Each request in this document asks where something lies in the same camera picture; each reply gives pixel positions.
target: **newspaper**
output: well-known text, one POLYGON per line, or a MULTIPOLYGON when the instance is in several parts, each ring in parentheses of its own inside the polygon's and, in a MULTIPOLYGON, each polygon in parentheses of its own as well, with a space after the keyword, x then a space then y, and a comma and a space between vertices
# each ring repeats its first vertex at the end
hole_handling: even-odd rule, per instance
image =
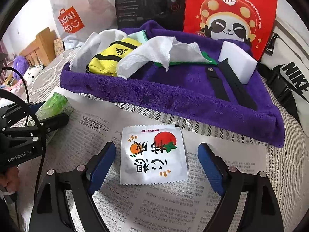
MULTIPOLYGON (((89 100, 62 88, 56 87, 54 91, 65 95, 75 110, 68 125, 58 131, 49 143, 41 178, 50 168, 58 173, 73 170, 98 154, 106 142, 114 142, 117 147, 116 159, 101 189, 93 195, 110 231, 203 231, 220 201, 197 158, 198 145, 203 142, 208 143, 227 165, 234 165, 242 172, 256 174, 260 170, 266 171, 264 146, 239 144, 182 130, 188 162, 187 181, 147 186, 120 185, 122 129, 160 122, 123 111, 109 102, 89 100)), ((18 205, 26 231, 33 208, 34 182, 39 162, 40 158, 36 158, 19 166, 21 187, 18 205)), ((67 197, 75 228, 84 231, 71 191, 67 191, 67 197)), ((246 193, 243 193, 230 231, 237 230, 245 199, 246 193)))

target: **orange logo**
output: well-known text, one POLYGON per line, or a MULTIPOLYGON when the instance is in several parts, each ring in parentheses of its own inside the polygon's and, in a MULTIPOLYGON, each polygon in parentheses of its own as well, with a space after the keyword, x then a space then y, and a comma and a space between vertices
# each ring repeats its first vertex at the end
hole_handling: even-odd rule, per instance
POLYGON ((74 34, 85 27, 74 7, 67 10, 60 10, 60 16, 58 19, 62 24, 64 31, 71 34, 74 34))

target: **green leaf illustration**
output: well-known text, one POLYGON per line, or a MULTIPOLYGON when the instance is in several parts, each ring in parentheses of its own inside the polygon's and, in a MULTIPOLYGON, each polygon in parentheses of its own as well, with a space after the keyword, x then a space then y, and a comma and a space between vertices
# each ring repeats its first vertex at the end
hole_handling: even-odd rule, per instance
POLYGON ((176 149, 177 147, 174 146, 173 142, 170 142, 164 145, 164 148, 166 148, 166 152, 169 153, 172 149, 176 149))

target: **cartoon mushroom hat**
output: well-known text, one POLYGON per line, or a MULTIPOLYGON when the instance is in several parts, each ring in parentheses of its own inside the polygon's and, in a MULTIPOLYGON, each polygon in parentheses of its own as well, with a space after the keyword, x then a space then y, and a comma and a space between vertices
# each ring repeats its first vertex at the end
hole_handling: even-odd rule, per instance
POLYGON ((215 19, 222 15, 230 16, 241 23, 247 30, 247 38, 252 42, 255 39, 257 16, 251 6, 242 0, 205 0, 200 8, 202 23, 201 29, 211 26, 215 19))

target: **green plastic wrapper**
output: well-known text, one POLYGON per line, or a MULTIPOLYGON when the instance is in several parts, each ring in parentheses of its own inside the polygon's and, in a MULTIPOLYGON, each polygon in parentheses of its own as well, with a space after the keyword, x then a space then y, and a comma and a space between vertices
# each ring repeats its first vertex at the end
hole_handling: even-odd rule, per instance
MULTIPOLYGON (((36 116, 40 121, 61 113, 66 113, 67 115, 70 115, 73 110, 74 109, 68 102, 68 99, 65 96, 55 92, 53 96, 49 100, 47 100, 36 112, 36 116)), ((28 122, 28 126, 34 125, 35 122, 33 120, 30 120, 28 122)))

